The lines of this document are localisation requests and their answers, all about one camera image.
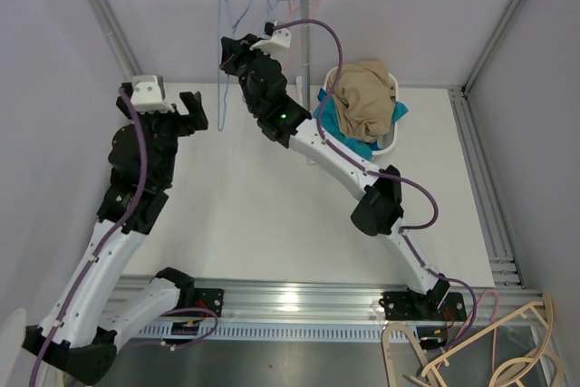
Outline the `teal t shirt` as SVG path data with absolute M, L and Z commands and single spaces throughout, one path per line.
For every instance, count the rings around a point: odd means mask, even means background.
M 326 98 L 327 92 L 324 89 L 320 89 L 317 95 L 318 105 L 314 110 L 313 117 L 316 119 L 318 117 L 319 109 L 322 105 L 323 100 Z M 394 105 L 394 113 L 391 117 L 391 121 L 394 122 L 392 125 L 393 128 L 397 127 L 397 122 L 404 117 L 409 112 L 407 106 L 402 102 L 395 102 Z M 371 149 L 368 147 L 368 142 L 364 142 L 362 140 L 357 140 L 355 138 L 350 138 L 345 136 L 341 133 L 339 129 L 339 121 L 337 116 L 336 107 L 334 104 L 333 99 L 331 98 L 330 101 L 324 106 L 323 114 L 322 114 L 322 126 L 323 128 L 330 133 L 335 139 L 341 142 L 343 145 L 347 146 L 349 149 L 356 152 L 359 156 L 372 160 L 372 158 L 378 157 L 380 154 L 384 154 L 386 150 L 389 148 L 392 149 L 391 145 L 386 145 L 385 147 L 379 144 L 379 141 L 376 140 L 379 146 L 382 148 L 381 151 L 372 152 Z

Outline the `beige tank top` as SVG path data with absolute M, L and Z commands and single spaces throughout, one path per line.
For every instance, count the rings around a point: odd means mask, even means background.
M 391 130 L 395 89 L 386 65 L 379 60 L 345 64 L 340 77 L 335 67 L 325 88 L 336 107 L 339 129 L 347 137 L 375 142 Z

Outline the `dark blue t shirt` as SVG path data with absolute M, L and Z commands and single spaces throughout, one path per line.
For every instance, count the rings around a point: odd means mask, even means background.
M 371 149 L 372 152 L 381 151 L 382 148 L 379 146 L 378 142 L 368 143 L 368 147 Z

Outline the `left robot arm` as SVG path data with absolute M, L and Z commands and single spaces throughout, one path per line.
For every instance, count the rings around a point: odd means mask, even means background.
M 195 324 L 218 315 L 196 297 L 193 277 L 172 267 L 159 271 L 117 313 L 105 306 L 123 270 L 153 229 L 172 186 L 179 138 L 208 128 L 198 92 L 182 92 L 186 113 L 142 84 L 124 83 L 117 107 L 128 119 L 111 140 L 110 182 L 92 236 L 52 311 L 25 329 L 23 348 L 35 357 L 29 385 L 47 364 L 86 385 L 99 382 L 121 348 L 160 316 L 189 315 Z

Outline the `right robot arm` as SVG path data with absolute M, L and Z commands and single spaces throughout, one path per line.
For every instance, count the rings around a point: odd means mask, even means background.
M 423 258 L 404 220 L 402 184 L 406 178 L 394 167 L 382 169 L 335 143 L 320 122 L 286 92 L 281 64 L 266 47 L 268 40 L 247 34 L 220 40 L 223 73 L 238 79 L 246 106 L 262 133 L 273 142 L 302 154 L 337 179 L 357 200 L 354 226 L 386 244 L 401 267 L 406 288 L 386 291 L 379 304 L 389 320 L 439 321 L 463 301 L 450 290 L 453 279 Z

